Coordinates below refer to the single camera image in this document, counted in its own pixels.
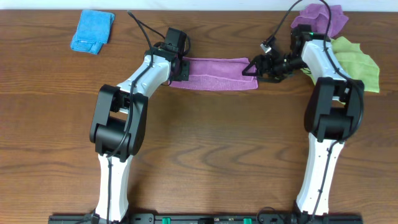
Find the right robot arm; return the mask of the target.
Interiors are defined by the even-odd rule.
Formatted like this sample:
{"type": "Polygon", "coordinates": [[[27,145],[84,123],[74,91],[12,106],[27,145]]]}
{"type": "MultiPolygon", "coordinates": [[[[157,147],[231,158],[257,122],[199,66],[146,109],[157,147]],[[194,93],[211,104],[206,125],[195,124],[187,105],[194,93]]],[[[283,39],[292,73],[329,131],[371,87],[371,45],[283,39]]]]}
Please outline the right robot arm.
{"type": "Polygon", "coordinates": [[[304,114],[309,149],[303,184],[290,213],[261,209],[258,223],[362,223],[361,215],[329,213],[333,174],[345,142],[358,130],[364,112],[364,84],[352,79],[339,64],[327,34],[300,24],[290,33],[289,54],[281,54],[270,35],[261,43],[263,54],[243,69],[244,76],[280,83],[295,70],[310,70],[315,87],[304,114]]]}

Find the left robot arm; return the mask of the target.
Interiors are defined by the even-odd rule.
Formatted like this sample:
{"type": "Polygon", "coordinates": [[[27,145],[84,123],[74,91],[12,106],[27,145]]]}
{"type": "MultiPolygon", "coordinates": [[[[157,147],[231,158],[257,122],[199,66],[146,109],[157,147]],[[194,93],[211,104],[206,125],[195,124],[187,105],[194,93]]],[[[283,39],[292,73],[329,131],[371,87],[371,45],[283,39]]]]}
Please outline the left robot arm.
{"type": "Polygon", "coordinates": [[[188,80],[189,62],[183,57],[189,43],[186,33],[169,28],[164,41],[150,45],[143,63],[127,80],[100,88],[90,141],[98,153],[101,183],[90,223],[127,221],[129,172],[144,140],[149,98],[165,82],[188,80]]]}

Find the purple microfiber cloth with label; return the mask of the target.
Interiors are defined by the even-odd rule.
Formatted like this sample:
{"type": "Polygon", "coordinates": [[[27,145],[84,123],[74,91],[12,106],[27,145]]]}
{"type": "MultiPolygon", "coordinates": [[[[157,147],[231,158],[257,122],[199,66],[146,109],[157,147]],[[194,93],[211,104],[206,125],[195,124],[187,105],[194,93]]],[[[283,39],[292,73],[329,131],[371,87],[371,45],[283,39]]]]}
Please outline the purple microfiber cloth with label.
{"type": "Polygon", "coordinates": [[[243,76],[249,65],[243,58],[190,58],[188,81],[173,81],[170,86],[201,91],[244,91],[258,88],[256,77],[243,76]]]}

